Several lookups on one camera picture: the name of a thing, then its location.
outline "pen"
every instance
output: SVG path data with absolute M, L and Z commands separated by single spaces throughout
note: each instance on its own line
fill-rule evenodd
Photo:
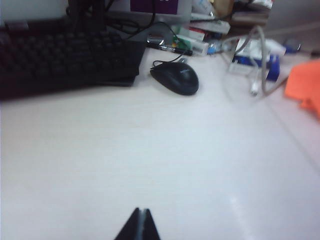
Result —
M 178 47 L 170 47 L 170 46 L 160 45 L 160 44 L 152 43 L 152 42 L 148 42 L 147 46 L 149 48 L 159 49 L 162 51 L 167 51 L 167 52 L 172 52 L 172 53 L 177 53 L 177 54 L 184 54 L 184 55 L 188 55 L 188 56 L 193 55 L 192 50 L 185 50 L 185 49 L 178 48 Z

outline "white desk surface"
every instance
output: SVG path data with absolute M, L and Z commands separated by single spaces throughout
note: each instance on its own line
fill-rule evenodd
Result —
M 3 240 L 113 240 L 135 207 L 162 240 L 319 239 L 317 118 L 223 56 L 190 58 L 200 89 L 177 95 L 149 74 L 173 56 L 147 49 L 130 88 L 1 104 Z

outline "orange cloth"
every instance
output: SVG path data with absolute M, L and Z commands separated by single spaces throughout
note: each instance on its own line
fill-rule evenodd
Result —
M 284 93 L 289 98 L 302 101 L 300 107 L 317 112 L 320 119 L 320 60 L 295 66 Z

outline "black keyboard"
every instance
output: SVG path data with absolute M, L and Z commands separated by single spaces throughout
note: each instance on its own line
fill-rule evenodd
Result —
M 90 85 L 131 86 L 145 44 L 116 33 L 10 36 L 0 46 L 0 99 Z

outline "black computer mouse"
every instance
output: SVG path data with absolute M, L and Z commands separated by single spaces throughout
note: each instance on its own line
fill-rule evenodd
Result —
M 151 68 L 150 73 L 163 86 L 180 95 L 193 95 L 199 89 L 196 72 L 182 62 L 164 62 Z

